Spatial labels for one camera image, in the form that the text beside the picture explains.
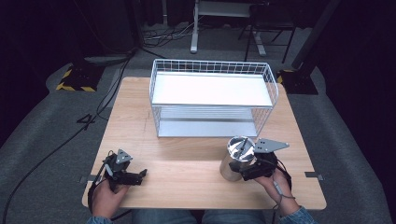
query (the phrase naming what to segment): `wire rack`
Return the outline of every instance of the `wire rack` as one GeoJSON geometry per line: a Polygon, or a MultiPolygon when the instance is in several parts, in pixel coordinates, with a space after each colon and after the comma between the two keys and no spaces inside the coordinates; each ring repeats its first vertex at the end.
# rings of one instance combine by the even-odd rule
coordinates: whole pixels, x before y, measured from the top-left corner
{"type": "Polygon", "coordinates": [[[256,137],[277,97],[268,63],[153,63],[149,98],[159,137],[256,137]]]}

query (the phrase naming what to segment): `hand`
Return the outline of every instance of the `hand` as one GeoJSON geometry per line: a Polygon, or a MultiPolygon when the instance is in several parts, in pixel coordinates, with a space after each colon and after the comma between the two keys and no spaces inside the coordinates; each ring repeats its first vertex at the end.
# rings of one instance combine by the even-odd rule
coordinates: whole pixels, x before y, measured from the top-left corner
{"type": "Polygon", "coordinates": [[[120,207],[120,203],[130,186],[120,185],[116,192],[110,189],[108,180],[103,180],[95,189],[92,200],[92,215],[94,217],[111,217],[120,207]]]}
{"type": "Polygon", "coordinates": [[[300,209],[300,205],[297,204],[295,199],[290,198],[292,194],[288,180],[278,169],[270,177],[260,176],[254,180],[261,184],[268,195],[279,205],[281,216],[290,215],[300,209]],[[283,197],[277,192],[274,181],[280,186],[282,194],[287,197],[283,197]]]}

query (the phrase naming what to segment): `wooden table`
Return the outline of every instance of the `wooden table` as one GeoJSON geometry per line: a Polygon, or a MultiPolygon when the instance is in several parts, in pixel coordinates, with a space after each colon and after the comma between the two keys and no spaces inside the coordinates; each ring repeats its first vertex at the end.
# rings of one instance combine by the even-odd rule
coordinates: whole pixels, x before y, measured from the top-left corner
{"type": "MultiPolygon", "coordinates": [[[[324,209],[326,201],[303,138],[281,85],[279,98],[260,137],[287,142],[276,152],[292,176],[293,194],[307,209],[324,209]]],[[[275,203],[254,180],[229,182],[220,172],[229,138],[158,138],[149,102],[149,78],[126,77],[111,112],[92,167],[96,175],[108,151],[134,157],[128,172],[148,169],[141,186],[132,186],[121,203],[129,208],[270,209],[275,203]]],[[[87,185],[82,203],[87,206],[87,185]]]]}

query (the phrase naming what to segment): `cylindrical can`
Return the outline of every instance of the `cylindrical can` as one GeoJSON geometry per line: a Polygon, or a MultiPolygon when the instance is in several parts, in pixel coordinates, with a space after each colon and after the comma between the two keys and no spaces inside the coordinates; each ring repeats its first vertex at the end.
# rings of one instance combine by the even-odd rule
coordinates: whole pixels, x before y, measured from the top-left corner
{"type": "Polygon", "coordinates": [[[254,158],[254,147],[253,140],[245,136],[235,136],[228,142],[228,152],[219,168],[224,179],[238,181],[242,178],[238,170],[250,165],[254,158]]]}

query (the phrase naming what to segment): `person's leg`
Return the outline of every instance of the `person's leg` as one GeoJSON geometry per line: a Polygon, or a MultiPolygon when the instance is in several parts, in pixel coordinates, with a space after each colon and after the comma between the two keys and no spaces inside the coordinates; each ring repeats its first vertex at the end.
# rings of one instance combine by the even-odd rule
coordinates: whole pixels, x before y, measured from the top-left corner
{"type": "Polygon", "coordinates": [[[182,209],[134,209],[133,224],[197,224],[190,210],[182,209]]]}
{"type": "Polygon", "coordinates": [[[261,210],[206,210],[202,224],[265,224],[265,217],[261,210]]]}

